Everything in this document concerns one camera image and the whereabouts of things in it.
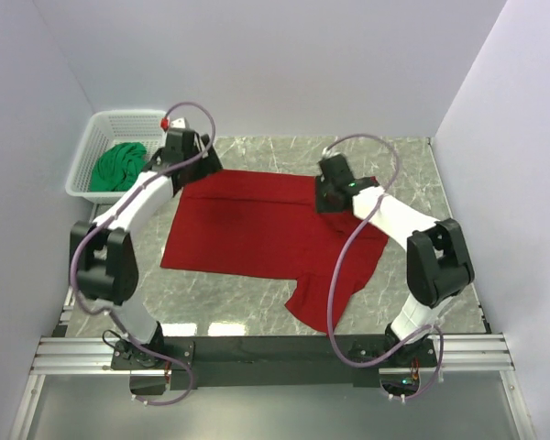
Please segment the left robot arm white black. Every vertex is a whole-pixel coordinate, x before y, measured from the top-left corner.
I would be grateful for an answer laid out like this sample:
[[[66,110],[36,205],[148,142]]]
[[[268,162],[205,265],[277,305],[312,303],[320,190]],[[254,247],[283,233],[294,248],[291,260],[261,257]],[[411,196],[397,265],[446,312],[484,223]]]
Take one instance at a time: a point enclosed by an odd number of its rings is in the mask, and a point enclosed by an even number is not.
[[[78,222],[70,236],[70,285],[89,315],[108,314],[132,345],[143,368],[165,356],[164,335],[145,305],[135,297],[138,263],[133,235],[165,203],[190,183],[222,169],[214,138],[190,128],[170,128],[135,182],[104,214]]]

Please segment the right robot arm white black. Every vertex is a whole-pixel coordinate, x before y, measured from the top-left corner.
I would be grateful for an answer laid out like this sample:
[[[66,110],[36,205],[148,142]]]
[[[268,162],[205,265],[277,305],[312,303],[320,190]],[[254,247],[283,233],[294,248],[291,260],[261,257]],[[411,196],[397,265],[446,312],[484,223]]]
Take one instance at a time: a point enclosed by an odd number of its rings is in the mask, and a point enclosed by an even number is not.
[[[404,249],[409,295],[389,324],[385,358],[403,366],[416,354],[416,345],[437,322],[451,299],[475,279],[462,228],[456,220],[438,220],[386,194],[374,178],[356,178],[342,154],[318,162],[316,210],[348,211],[357,219],[336,260],[326,305],[326,333],[334,333],[334,294],[345,256],[358,234],[374,226]]]

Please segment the red t-shirt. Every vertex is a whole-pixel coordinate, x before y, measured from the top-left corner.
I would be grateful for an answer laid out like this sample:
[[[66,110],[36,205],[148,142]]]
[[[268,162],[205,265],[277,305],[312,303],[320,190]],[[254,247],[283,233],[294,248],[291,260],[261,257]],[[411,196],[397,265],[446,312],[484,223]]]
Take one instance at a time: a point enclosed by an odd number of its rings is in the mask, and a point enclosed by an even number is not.
[[[349,211],[317,213],[313,177],[222,170],[182,190],[160,265],[294,280],[286,308],[326,332],[333,270],[359,223]]]

